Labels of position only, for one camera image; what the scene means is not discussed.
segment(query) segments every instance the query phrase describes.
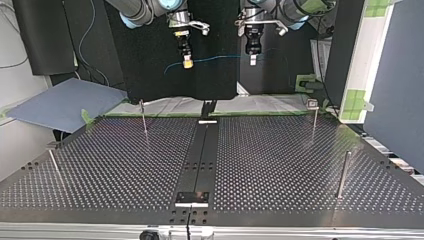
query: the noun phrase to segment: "black metal strip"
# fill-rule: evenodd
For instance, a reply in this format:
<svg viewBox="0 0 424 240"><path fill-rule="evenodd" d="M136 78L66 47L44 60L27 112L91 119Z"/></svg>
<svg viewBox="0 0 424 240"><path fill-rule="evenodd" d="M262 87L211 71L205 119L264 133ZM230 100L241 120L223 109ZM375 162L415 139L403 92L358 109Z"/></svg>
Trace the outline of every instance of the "black metal strip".
<svg viewBox="0 0 424 240"><path fill-rule="evenodd" d="M207 125L207 132L203 147L202 156L199 162L199 174L197 177L194 192L203 192L209 194L209 205L207 208L192 208L190 224L207 224L208 214L212 210L212 201L215 188L216 163L218 155L218 124Z"/></svg>
<svg viewBox="0 0 424 240"><path fill-rule="evenodd" d="M217 100L213 100L212 102L203 102L201 119L210 119L209 114L215 111L217 102Z"/></svg>

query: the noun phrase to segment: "green tape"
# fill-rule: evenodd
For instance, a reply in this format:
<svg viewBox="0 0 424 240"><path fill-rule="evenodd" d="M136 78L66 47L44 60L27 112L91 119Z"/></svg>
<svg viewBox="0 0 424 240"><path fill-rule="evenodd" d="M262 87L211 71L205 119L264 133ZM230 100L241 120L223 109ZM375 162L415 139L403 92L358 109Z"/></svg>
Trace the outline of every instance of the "green tape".
<svg viewBox="0 0 424 240"><path fill-rule="evenodd" d="M308 13L315 13L318 11L327 11L327 5L322 0L308 0L302 6L302 9ZM297 10L297 13L304 15L301 11Z"/></svg>
<svg viewBox="0 0 424 240"><path fill-rule="evenodd" d="M143 117L141 113L108 113L104 115L105 117ZM147 118L192 118L200 117L200 113L148 113L144 114L144 117Z"/></svg>
<svg viewBox="0 0 424 240"><path fill-rule="evenodd" d="M212 117L243 117L243 116L299 116L311 114L311 111L293 112L214 112Z"/></svg>
<svg viewBox="0 0 424 240"><path fill-rule="evenodd" d="M85 109L81 110L81 117L87 125L92 124L94 122L94 118L91 118L90 114L88 114L88 111Z"/></svg>
<svg viewBox="0 0 424 240"><path fill-rule="evenodd" d="M300 82L315 82L316 76L315 74L309 74L309 75L297 75L296 77L296 89L295 91L298 93L304 92L304 93L313 93L314 90L306 89L304 87L300 86Z"/></svg>
<svg viewBox="0 0 424 240"><path fill-rule="evenodd" d="M365 93L365 90L348 90L342 113L343 120L359 120L365 106Z"/></svg>
<svg viewBox="0 0 424 240"><path fill-rule="evenodd" d="M389 5L390 0L369 0L365 17L384 17Z"/></svg>

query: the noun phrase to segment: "black cable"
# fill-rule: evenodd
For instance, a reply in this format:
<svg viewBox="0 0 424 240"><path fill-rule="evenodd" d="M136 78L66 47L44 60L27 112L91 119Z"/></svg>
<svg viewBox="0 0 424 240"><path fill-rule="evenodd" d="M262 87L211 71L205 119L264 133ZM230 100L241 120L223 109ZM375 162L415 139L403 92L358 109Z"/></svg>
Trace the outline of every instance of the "black cable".
<svg viewBox="0 0 424 240"><path fill-rule="evenodd" d="M330 102L331 106L334 109L334 112L336 113L337 118L340 118L339 112L336 110L336 107L334 106L333 101L330 98L330 94L328 94L328 90L327 90L327 84L325 83L325 79L324 79L324 75L322 75L322 70L321 70L321 63L320 63L320 54L319 54L319 29L321 27L321 22L322 22L322 17L319 18L319 22L318 22L318 36L317 36L317 57L318 57L318 68L319 68L319 73L321 75L321 81L322 81L322 85L324 86L324 91L325 94L327 95L327 99Z"/></svg>
<svg viewBox="0 0 424 240"><path fill-rule="evenodd" d="M67 25L67 27L68 27L68 32L69 32L69 36L70 36L70 39L71 39L72 48L73 48L73 50L74 50L75 58L77 59L77 63L78 63L78 66L77 66L76 71L78 71L78 70L79 70L79 67L80 67L80 66L82 66L82 67L84 68L84 70L87 72L87 74L88 74L88 76L89 76L89 78L90 78L90 81L91 81L91 82L96 81L96 82L97 82L97 83L99 83L99 84L106 85L106 79L103 77L103 75L102 75L102 74L100 74L100 73L99 73L99 70L98 70L97 68L95 68L95 67L91 66L90 64L86 64L84 61L82 61L82 60L80 59L80 57L79 57L79 56L78 56L78 54L76 53L74 40L72 39L71 27L70 27L70 25L69 25L68 14L67 14L67 12L66 12L66 8L65 8L65 2L63 2L62 7L63 7L63 11L64 11L64 13L65 13L66 25ZM96 72L98 72L98 73L99 73L99 75L103 78L103 83L102 83L101 81L99 81L99 80L98 80L98 79L97 79L97 78L93 75L93 73L92 73L91 71L96 71Z"/></svg>
<svg viewBox="0 0 424 240"><path fill-rule="evenodd" d="M11 6L7 5L7 4L0 5L0 7L1 7L1 6L5 6L5 7L6 7L6 8L8 8L9 10L11 10L12 12L15 12L15 9L13 9L13 7L11 7ZM12 28L13 28L13 29L15 29L15 31L16 31L18 34L20 34L19 29L18 29L17 27L15 27L15 25L13 25L12 21L9 19L9 17L6 15L6 13L5 13L5 12L3 12L3 10L1 10L1 12L3 13L4 17L6 18L6 20L10 23L10 25L12 26ZM28 61L28 56L26 56L26 57L25 57L25 59L24 59L24 60L22 60L22 61L21 61L21 62L19 62L19 63L11 64L11 65L6 65L6 66L0 66L0 69L7 69L7 68L14 68L14 67L17 67L17 66L21 66L21 65L22 65L22 64L24 64L26 61Z"/></svg>
<svg viewBox="0 0 424 240"><path fill-rule="evenodd" d="M28 61L28 56L22 62L19 62L19 63L16 63L16 64L12 64L12 65L9 65L9 66L0 66L0 69L7 69L7 68L14 68L14 67L17 67L17 66L21 66L26 61Z"/></svg>

